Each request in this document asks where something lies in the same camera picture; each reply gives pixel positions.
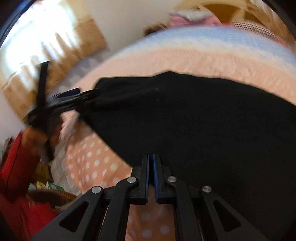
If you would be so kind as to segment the red sleeve forearm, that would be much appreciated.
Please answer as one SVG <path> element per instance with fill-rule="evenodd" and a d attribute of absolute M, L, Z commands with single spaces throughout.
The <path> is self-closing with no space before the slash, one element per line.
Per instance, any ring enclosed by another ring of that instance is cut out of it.
<path fill-rule="evenodd" d="M 22 146 L 22 137 L 17 135 L 1 167 L 1 214 L 18 240 L 30 240 L 59 212 L 48 202 L 27 197 L 40 158 Z"/>

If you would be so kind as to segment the person's left hand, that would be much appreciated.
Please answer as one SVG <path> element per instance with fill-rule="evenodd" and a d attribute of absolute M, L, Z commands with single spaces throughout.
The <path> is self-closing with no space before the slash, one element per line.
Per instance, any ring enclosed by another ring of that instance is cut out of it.
<path fill-rule="evenodd" d="M 55 147 L 59 143 L 62 124 L 63 119 L 60 117 L 55 132 L 51 136 L 46 135 L 44 132 L 32 126 L 26 127 L 22 135 L 22 146 L 35 156 L 39 154 L 39 148 L 46 144 L 46 141 L 49 141 L 51 146 Z"/>

